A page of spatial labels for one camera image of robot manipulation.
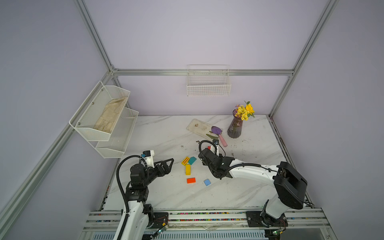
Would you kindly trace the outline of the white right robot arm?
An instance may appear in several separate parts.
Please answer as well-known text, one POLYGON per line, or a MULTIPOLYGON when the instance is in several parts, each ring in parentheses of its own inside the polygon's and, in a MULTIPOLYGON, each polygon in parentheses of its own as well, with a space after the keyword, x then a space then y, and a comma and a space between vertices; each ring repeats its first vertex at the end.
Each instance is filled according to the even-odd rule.
POLYGON ((247 179, 269 185, 276 190, 273 198, 266 200, 260 213, 259 223, 264 227, 273 226, 287 210, 301 210, 304 207, 308 182, 288 162, 267 166, 218 156, 207 148, 200 149, 199 152, 203 165, 217 179, 247 179))

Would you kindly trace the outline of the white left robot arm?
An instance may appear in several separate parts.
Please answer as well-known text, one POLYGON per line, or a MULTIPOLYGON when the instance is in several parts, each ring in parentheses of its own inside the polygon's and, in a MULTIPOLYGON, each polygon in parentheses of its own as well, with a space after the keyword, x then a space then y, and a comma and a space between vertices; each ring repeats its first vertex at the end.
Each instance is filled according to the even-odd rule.
POLYGON ((144 151, 141 155, 132 155, 120 161, 116 170, 116 180, 124 201, 122 217, 119 222, 115 240, 153 240, 168 227, 169 214, 160 213, 156 219, 151 204, 147 204, 149 184, 156 178, 168 175, 174 159, 154 162, 154 151, 144 151), (139 162, 130 168, 130 181, 124 188, 120 178, 122 165, 130 160, 139 162))

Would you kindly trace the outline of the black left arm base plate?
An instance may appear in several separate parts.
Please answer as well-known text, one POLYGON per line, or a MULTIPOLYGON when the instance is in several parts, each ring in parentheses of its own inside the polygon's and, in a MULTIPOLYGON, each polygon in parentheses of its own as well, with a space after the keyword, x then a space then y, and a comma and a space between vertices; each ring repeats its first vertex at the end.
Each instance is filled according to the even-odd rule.
POLYGON ((153 215, 149 216, 148 229, 160 229, 168 224, 169 213, 168 212, 155 212, 153 215))

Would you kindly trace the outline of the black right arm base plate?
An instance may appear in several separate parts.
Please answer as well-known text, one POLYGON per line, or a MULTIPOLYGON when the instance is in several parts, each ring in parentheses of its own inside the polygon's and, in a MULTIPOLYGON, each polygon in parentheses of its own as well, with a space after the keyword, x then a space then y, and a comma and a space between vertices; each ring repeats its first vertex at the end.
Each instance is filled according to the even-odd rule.
POLYGON ((284 214, 275 219, 262 213, 262 211, 247 211, 246 219, 249 227, 285 228, 288 226, 288 221, 284 214))

